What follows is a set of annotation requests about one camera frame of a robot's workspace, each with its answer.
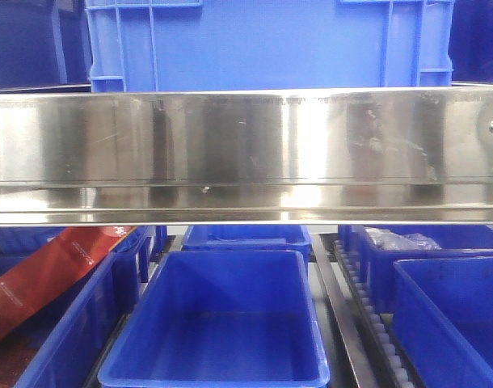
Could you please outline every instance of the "stainless steel bar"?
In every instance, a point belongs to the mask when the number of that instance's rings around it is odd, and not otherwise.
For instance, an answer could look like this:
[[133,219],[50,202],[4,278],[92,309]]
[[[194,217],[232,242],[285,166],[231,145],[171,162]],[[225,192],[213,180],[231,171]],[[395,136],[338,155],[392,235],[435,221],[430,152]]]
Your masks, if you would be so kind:
[[0,225],[493,221],[493,86],[0,95]]
[[331,263],[327,258],[327,252],[322,244],[322,240],[317,234],[313,235],[312,239],[313,251],[317,260],[320,277],[329,297],[331,309],[335,315],[356,384],[363,388],[378,388],[379,385],[376,376],[361,343],[360,334],[356,329],[352,313],[343,297]]

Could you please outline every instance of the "red plastic bag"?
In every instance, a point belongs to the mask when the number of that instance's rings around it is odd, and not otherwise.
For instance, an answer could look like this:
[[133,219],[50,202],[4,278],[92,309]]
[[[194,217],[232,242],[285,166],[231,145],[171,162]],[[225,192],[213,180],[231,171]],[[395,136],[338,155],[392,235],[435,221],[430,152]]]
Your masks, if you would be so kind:
[[83,278],[135,228],[66,228],[0,277],[0,340]]

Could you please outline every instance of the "blue plastic bin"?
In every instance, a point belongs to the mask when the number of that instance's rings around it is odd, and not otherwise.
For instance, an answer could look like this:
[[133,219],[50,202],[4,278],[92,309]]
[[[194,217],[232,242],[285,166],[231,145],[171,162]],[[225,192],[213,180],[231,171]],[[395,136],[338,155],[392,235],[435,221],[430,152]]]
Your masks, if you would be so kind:
[[359,278],[366,282],[377,313],[391,313],[395,304],[395,282],[392,264],[398,259],[439,257],[493,256],[493,230],[487,226],[374,226],[396,234],[421,233],[433,238],[442,249],[417,251],[386,251],[376,247],[364,226],[353,226],[359,256]]
[[105,387],[323,387],[301,254],[170,253],[99,371]]
[[198,225],[189,226],[183,251],[299,251],[310,260],[311,237],[300,225]]
[[0,254],[32,253],[51,241],[62,227],[0,228]]
[[455,2],[449,54],[453,79],[493,83],[493,2]]
[[0,0],[0,88],[85,83],[83,0]]
[[453,0],[86,0],[93,91],[451,82]]
[[425,386],[493,387],[493,258],[395,267],[394,334]]
[[[134,232],[135,245],[118,246],[90,274],[15,329],[39,349],[16,388],[82,386],[117,321],[137,302],[137,270],[130,281],[122,269],[128,263],[137,268],[147,232],[145,227]],[[0,276],[25,257],[0,255]]]
[[[163,228],[166,229],[165,226],[141,226],[116,248],[118,251],[127,251],[140,243],[143,250],[138,255],[136,264],[133,261],[119,264],[123,266],[123,276],[135,282],[138,271],[141,282],[148,281],[149,259],[152,259],[166,244],[167,232]],[[55,238],[63,229],[63,227],[35,226],[0,228],[0,254],[31,254]]]

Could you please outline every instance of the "scratch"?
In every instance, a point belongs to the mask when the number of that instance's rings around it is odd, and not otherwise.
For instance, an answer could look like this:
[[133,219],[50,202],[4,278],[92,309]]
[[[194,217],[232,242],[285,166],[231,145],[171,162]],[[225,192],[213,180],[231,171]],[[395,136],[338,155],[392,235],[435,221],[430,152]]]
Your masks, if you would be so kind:
[[106,137],[103,137],[102,139],[93,141],[92,144],[97,144],[97,143],[100,143],[101,141],[105,141],[105,140],[111,139],[111,138],[116,137],[116,136],[117,136],[117,133],[113,133],[110,136],[106,136]]

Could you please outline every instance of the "bin handle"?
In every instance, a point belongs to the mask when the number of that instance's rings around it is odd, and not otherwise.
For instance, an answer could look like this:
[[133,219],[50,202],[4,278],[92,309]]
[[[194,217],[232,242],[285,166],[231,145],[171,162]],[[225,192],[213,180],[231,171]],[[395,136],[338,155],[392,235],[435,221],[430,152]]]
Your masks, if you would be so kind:
[[197,8],[204,0],[152,0],[151,5],[158,8]]

